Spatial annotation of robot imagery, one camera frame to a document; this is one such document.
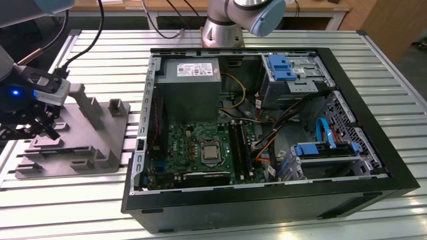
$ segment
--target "motherboard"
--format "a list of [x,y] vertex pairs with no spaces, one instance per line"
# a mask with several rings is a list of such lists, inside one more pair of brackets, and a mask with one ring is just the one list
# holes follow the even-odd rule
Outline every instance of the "motherboard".
[[249,145],[256,140],[251,122],[170,124],[166,158],[152,160],[150,188],[265,182],[263,165],[251,160]]

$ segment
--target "open computer tower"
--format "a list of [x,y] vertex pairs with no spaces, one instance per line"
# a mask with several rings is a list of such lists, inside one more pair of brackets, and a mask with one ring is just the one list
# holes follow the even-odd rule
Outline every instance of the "open computer tower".
[[328,48],[150,52],[121,204],[150,233],[344,217],[419,187]]

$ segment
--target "yellow cable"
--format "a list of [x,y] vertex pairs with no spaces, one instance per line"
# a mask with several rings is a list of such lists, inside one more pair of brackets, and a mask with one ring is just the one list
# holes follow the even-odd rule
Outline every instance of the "yellow cable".
[[219,108],[219,110],[227,110],[227,109],[233,109],[235,107],[237,107],[237,106],[245,101],[247,89],[245,89],[245,86],[243,86],[241,82],[237,80],[237,78],[235,78],[235,76],[232,76],[232,75],[228,74],[228,73],[221,73],[221,75],[227,75],[228,77],[231,77],[231,78],[237,82],[237,84],[240,85],[241,90],[243,90],[243,97],[241,97],[240,102],[237,102],[236,105],[232,105],[232,106],[228,106],[228,107],[220,107],[220,108]]

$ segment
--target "blue led light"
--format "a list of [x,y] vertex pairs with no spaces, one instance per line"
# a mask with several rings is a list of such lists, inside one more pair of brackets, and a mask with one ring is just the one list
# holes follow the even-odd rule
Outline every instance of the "blue led light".
[[12,95],[18,96],[21,94],[21,92],[16,89],[12,90]]

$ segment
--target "ram slot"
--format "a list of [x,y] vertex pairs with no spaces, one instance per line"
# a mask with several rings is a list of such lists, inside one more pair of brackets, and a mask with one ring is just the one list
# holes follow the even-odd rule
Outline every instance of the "ram slot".
[[233,175],[237,180],[244,180],[244,172],[241,168],[241,148],[239,146],[239,130],[237,124],[231,122],[228,124],[228,134],[229,134],[229,144],[231,144],[231,155],[232,155],[232,166],[233,166]]
[[243,151],[243,156],[241,156],[241,164],[245,166],[245,171],[244,173],[249,176],[253,176],[252,172],[252,163],[251,163],[251,152],[249,152],[249,146],[248,146],[248,139],[247,139],[247,134],[244,131],[244,125],[239,125],[239,132],[240,132],[240,139],[241,139],[241,151]]

